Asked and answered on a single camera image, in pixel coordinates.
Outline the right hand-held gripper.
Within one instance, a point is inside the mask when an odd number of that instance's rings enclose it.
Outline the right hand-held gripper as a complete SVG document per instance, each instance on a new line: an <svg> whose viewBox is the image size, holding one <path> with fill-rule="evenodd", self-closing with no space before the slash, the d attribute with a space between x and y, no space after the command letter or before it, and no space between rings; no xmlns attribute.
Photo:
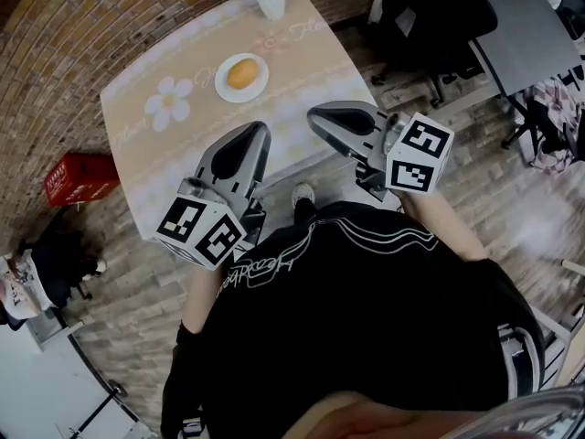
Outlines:
<svg viewBox="0 0 585 439"><path fill-rule="evenodd" d="M356 162L356 184L378 200L389 190L430 194L451 151L454 132L415 113L386 113L362 101L325 102L307 122L337 153Z"/></svg>

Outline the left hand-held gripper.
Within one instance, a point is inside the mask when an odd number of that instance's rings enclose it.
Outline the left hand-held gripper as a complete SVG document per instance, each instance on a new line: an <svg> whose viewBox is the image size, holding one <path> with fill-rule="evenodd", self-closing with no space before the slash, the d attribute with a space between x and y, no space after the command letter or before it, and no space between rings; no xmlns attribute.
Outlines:
<svg viewBox="0 0 585 439"><path fill-rule="evenodd" d="M271 132L260 121L225 134L182 180L155 237L170 252L208 270L239 257L260 238L266 218L254 197L264 177Z"/></svg>

